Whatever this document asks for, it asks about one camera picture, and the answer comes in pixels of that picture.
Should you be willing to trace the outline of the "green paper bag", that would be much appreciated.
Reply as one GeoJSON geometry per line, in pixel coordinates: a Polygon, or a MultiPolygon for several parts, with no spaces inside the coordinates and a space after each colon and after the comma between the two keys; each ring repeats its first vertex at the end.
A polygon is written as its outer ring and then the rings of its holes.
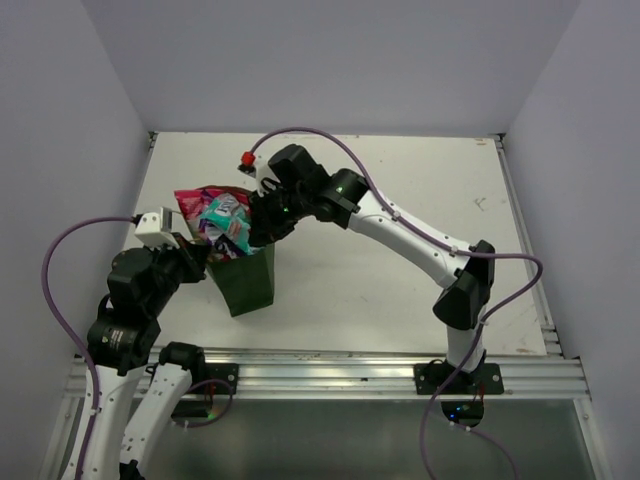
{"type": "Polygon", "coordinates": [[[206,207],[197,238],[210,247],[208,270],[233,317],[273,304],[273,247],[251,247],[249,192],[235,187],[200,188],[206,207]]]}

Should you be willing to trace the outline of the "pink chips bag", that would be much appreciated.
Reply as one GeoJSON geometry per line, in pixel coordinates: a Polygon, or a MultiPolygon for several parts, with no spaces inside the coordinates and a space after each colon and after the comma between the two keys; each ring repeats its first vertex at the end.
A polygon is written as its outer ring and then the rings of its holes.
{"type": "Polygon", "coordinates": [[[199,227],[200,215],[206,207],[202,190],[176,190],[174,192],[174,198],[189,232],[193,236],[199,236],[201,233],[199,227]]]}

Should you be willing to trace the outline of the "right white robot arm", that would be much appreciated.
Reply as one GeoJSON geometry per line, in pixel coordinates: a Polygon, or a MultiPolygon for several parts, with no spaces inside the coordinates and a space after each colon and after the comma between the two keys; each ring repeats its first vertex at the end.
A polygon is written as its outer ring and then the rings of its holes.
{"type": "Polygon", "coordinates": [[[445,379],[468,392],[481,380],[486,358],[480,318],[494,283],[493,246],[468,245],[418,221],[394,205],[383,206],[365,178],[342,168],[330,174],[302,146],[290,144],[269,160],[243,154],[239,171],[256,181],[249,197],[249,242],[284,239],[307,217],[372,239],[425,272],[441,289],[433,312],[447,327],[445,379]]]}

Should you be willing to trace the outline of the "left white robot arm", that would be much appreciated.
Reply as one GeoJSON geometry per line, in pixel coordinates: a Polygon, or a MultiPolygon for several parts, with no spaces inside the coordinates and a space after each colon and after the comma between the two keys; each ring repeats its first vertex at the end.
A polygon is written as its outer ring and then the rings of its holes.
{"type": "Polygon", "coordinates": [[[162,349],[151,389],[130,410],[161,328],[158,318],[182,284],[205,279],[208,249],[132,248],[112,261],[108,294],[88,335],[86,391],[66,479],[140,479],[144,463],[180,397],[208,379],[202,348],[162,349]]]}

